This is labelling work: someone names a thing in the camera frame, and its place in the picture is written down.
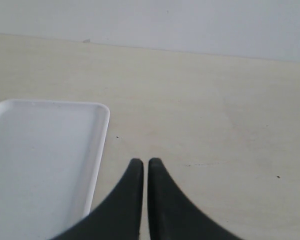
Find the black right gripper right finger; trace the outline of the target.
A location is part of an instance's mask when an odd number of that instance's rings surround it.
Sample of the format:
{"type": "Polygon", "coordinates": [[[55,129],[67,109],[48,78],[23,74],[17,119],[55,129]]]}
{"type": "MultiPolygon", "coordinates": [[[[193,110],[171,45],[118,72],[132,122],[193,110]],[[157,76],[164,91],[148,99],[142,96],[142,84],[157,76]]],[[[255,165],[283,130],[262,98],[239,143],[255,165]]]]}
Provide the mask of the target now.
{"type": "Polygon", "coordinates": [[[152,240],[238,240],[198,209],[160,158],[148,162],[147,211],[152,240]]]}

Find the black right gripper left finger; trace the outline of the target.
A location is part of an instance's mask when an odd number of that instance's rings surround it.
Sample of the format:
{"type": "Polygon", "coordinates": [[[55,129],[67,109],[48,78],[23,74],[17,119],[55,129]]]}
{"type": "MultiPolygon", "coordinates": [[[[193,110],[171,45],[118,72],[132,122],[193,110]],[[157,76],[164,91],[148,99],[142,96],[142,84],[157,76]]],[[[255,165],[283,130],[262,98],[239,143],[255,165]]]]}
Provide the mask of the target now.
{"type": "Polygon", "coordinates": [[[109,195],[83,220],[55,240],[138,240],[143,205],[144,164],[130,160],[109,195]]]}

